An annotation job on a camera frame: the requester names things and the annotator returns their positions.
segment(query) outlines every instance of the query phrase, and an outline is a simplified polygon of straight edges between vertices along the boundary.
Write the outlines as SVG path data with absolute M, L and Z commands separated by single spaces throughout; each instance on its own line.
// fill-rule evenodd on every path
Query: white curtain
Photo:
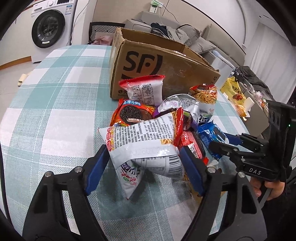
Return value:
M 296 86 L 296 48 L 288 40 L 260 23 L 244 65 L 269 87 L 276 101 L 288 102 Z

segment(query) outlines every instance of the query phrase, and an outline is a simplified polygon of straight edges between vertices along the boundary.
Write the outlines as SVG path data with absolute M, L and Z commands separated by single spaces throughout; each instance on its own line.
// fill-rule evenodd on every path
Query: gray sofa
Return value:
M 134 17 L 134 19 L 141 20 L 141 23 L 139 21 L 135 20 L 127 20 L 125 28 L 128 29 L 134 29 L 134 30 L 140 30 L 149 32 L 151 30 L 150 24 L 151 23 L 160 23 L 166 26 L 169 26 L 173 29 L 178 29 L 180 26 L 186 25 L 187 23 L 178 23 L 177 21 L 173 21 L 170 19 L 167 19 L 165 17 L 159 16 L 158 14 L 154 14 L 151 12 L 142 11 L 137 14 L 137 16 Z M 207 23 L 210 23 L 205 29 L 199 29 L 199 24 L 202 26 L 202 23 L 196 23 L 196 25 L 191 25 L 198 29 L 199 39 L 198 42 L 204 40 L 209 41 L 208 44 L 210 44 L 213 47 L 210 51 L 205 52 L 203 50 L 196 51 L 196 42 L 190 43 L 191 45 L 188 45 L 189 48 L 191 48 L 193 51 L 199 53 L 202 57 L 204 57 L 210 64 L 215 59 L 214 55 L 211 53 L 213 49 L 218 51 L 225 59 L 230 61 L 235 67 L 239 67 L 244 65 L 244 58 L 245 53 L 244 51 L 239 47 L 239 45 L 222 29 L 220 28 L 216 23 L 211 21 L 210 19 L 207 19 Z

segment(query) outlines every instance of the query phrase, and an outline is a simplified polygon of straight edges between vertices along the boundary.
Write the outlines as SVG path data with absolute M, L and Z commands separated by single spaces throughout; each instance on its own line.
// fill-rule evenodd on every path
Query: tile floor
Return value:
M 29 73 L 35 69 L 37 65 L 38 64 L 27 62 L 0 70 L 0 122 L 18 91 L 19 87 L 17 86 L 17 82 L 20 76 Z

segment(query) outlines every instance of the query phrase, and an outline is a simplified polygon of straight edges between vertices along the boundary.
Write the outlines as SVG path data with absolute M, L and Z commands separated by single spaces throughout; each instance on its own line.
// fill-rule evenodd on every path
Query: checkered tablecloth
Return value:
M 0 142 L 9 212 L 19 233 L 44 173 L 65 173 L 82 166 L 103 144 L 97 129 L 109 125 L 117 106 L 109 96 L 110 51 L 109 46 L 97 45 L 54 50 L 24 81 L 7 109 Z M 247 133 L 221 94 L 213 118 L 222 131 Z M 233 171 L 226 157 L 221 163 L 226 164 L 227 172 Z M 107 238 L 181 240 L 194 216 L 185 183 L 147 171 L 127 200 L 109 164 L 97 190 L 89 196 Z M 74 219 L 66 192 L 64 199 L 71 225 Z M 220 226 L 225 197 L 220 204 L 212 232 Z

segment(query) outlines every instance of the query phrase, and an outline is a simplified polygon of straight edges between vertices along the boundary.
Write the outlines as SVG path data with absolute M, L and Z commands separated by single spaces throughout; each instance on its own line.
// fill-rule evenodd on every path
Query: metal screw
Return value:
M 207 168 L 207 171 L 208 171 L 209 173 L 215 173 L 216 169 L 215 169 L 214 167 L 208 167 L 208 168 Z
M 45 174 L 44 174 L 44 176 L 46 176 L 46 177 L 50 177 L 52 175 L 52 172 L 51 171 L 48 171 L 48 172 L 46 172 Z
M 74 171 L 77 173 L 82 172 L 82 167 L 75 167 Z
M 245 177 L 246 175 L 243 172 L 238 172 L 237 173 L 239 177 Z

